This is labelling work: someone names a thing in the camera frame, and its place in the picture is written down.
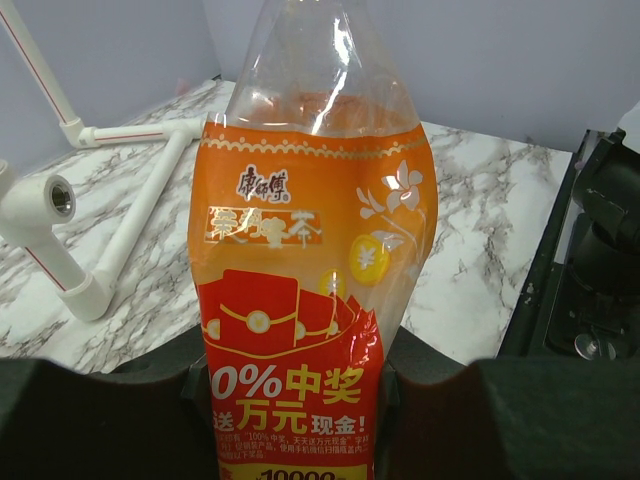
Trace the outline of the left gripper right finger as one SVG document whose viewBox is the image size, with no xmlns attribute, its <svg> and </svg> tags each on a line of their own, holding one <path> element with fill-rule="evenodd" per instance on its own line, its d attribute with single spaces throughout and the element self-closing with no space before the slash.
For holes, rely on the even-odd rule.
<svg viewBox="0 0 640 480">
<path fill-rule="evenodd" d="M 383 369 L 379 479 L 635 479 L 639 364 L 461 365 L 400 329 Z"/>
</svg>

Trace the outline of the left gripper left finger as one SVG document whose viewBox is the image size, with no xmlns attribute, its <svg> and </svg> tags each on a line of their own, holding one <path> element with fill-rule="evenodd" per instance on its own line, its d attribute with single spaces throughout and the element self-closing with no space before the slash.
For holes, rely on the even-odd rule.
<svg viewBox="0 0 640 480">
<path fill-rule="evenodd" d="M 2 360 L 1 476 L 218 478 L 200 328 L 108 374 Z"/>
</svg>

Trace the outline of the orange label tea bottle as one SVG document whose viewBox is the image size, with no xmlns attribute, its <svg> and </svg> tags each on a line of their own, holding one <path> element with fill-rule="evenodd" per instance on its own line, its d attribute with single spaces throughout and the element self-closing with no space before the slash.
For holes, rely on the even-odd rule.
<svg viewBox="0 0 640 480">
<path fill-rule="evenodd" d="M 197 153 L 188 253 L 223 479 L 370 479 L 434 160 L 362 1 L 268 1 Z"/>
</svg>

